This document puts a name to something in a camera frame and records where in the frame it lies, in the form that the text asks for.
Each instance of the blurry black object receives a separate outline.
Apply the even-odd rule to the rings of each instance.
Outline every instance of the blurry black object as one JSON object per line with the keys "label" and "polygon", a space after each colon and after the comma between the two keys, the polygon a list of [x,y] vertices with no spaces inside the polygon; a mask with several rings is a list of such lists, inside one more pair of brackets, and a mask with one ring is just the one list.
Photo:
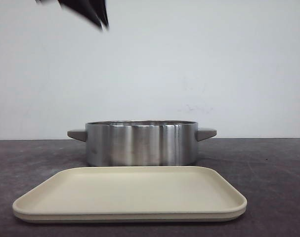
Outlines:
{"label": "blurry black object", "polygon": [[100,21],[108,28],[108,18],[105,0],[58,0],[61,6],[67,6],[86,17],[98,28],[102,29]]}

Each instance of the stainless steel pot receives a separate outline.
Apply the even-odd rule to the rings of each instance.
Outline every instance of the stainless steel pot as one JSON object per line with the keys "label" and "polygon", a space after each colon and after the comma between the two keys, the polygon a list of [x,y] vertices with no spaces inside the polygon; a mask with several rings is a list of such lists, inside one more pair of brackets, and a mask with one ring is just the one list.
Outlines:
{"label": "stainless steel pot", "polygon": [[92,166],[186,165],[196,161],[198,142],[216,130],[193,121],[103,121],[67,135],[86,142]]}

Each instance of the tray rim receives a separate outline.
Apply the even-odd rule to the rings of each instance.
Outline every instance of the tray rim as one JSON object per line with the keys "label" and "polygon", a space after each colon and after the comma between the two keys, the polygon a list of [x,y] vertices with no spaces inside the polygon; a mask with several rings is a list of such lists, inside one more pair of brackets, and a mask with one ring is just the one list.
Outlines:
{"label": "tray rim", "polygon": [[[208,172],[212,172],[214,173],[219,179],[221,179],[223,182],[226,183],[226,185],[228,185],[230,187],[230,189],[232,189],[235,194],[237,196],[239,196],[240,198],[242,198],[243,203],[239,206],[236,206],[234,208],[228,208],[228,209],[224,209],[222,211],[212,211],[212,210],[206,210],[206,211],[176,211],[176,212],[144,212],[144,211],[140,211],[140,212],[104,212],[104,213],[98,213],[98,214],[92,214],[92,213],[74,213],[74,214],[63,214],[63,213],[35,213],[35,212],[30,212],[28,210],[24,210],[23,208],[18,207],[17,203],[23,199],[25,196],[29,195],[30,193],[32,193],[35,189],[40,188],[41,186],[43,186],[45,183],[50,182],[53,178],[56,178],[56,176],[61,175],[62,173],[70,173],[70,172],[76,172],[78,170],[94,170],[94,169],[99,169],[99,170],[107,170],[107,169],[202,169],[202,170],[208,170]],[[53,176],[51,176],[50,178],[48,178],[47,180],[45,180],[44,182],[40,183],[39,185],[35,186],[34,188],[32,188],[31,190],[29,190],[28,192],[26,192],[24,195],[22,195],[21,197],[17,198],[14,203],[12,204],[12,209],[13,209],[13,213],[16,217],[23,219],[25,221],[34,221],[35,219],[33,217],[44,217],[44,216],[64,216],[64,217],[68,217],[68,216],[115,216],[115,215],[120,215],[120,216],[128,216],[128,215],[223,215],[223,214],[238,214],[238,216],[240,216],[241,214],[243,214],[246,210],[247,207],[247,199],[235,188],[233,187],[228,181],[226,181],[218,172],[216,172],[215,170],[211,169],[211,168],[207,168],[207,167],[202,167],[202,166],[105,166],[105,167],[76,167],[76,168],[70,168],[70,169],[65,169],[62,171],[57,172],[56,174],[54,174]]]}

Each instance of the tray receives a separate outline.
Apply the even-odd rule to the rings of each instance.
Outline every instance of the tray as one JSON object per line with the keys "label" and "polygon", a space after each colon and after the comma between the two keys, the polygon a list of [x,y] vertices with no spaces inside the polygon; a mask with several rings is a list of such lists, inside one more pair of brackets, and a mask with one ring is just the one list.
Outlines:
{"label": "tray", "polygon": [[227,221],[247,200],[198,166],[81,167],[61,171],[12,205],[27,222]]}

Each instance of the table surface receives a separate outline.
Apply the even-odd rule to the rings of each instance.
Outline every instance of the table surface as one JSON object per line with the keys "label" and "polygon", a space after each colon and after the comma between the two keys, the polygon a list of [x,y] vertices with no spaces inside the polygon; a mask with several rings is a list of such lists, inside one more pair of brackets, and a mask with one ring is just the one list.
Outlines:
{"label": "table surface", "polygon": [[58,171],[86,166],[85,144],[0,141],[0,237],[300,236],[300,139],[209,139],[195,165],[220,173],[247,198],[247,211],[219,223],[29,224],[12,203]]}

